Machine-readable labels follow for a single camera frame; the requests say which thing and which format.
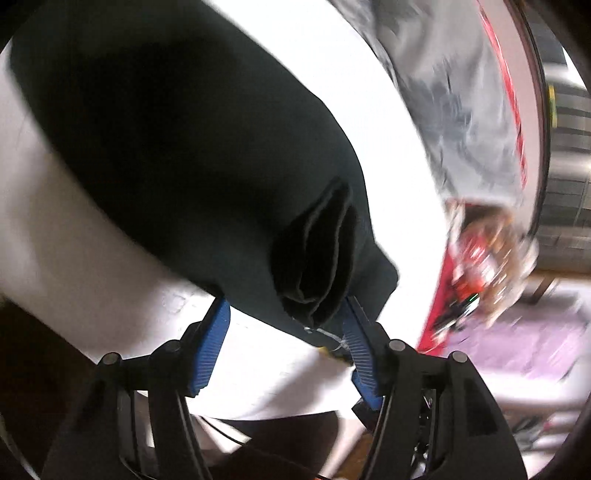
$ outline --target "white tabletop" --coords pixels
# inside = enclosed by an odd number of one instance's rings
[[[418,344],[439,279],[446,223],[426,154],[369,47],[326,0],[212,2],[330,109],[361,163],[376,240],[400,284],[379,321]],[[51,152],[0,56],[0,291],[90,359],[146,355],[198,321],[212,298],[133,244]],[[211,382],[190,410],[264,419],[350,408],[349,369],[232,309]]]

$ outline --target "purple fabric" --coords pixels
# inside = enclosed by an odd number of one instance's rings
[[[488,330],[478,319],[452,332],[444,355],[466,353],[481,371],[560,380],[580,355],[586,324],[572,312],[513,307]]]

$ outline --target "black cloth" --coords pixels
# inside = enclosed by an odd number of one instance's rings
[[[96,204],[233,307],[332,345],[304,327],[330,324],[348,293],[375,319],[396,287],[345,133],[204,3],[49,0],[10,65]]]

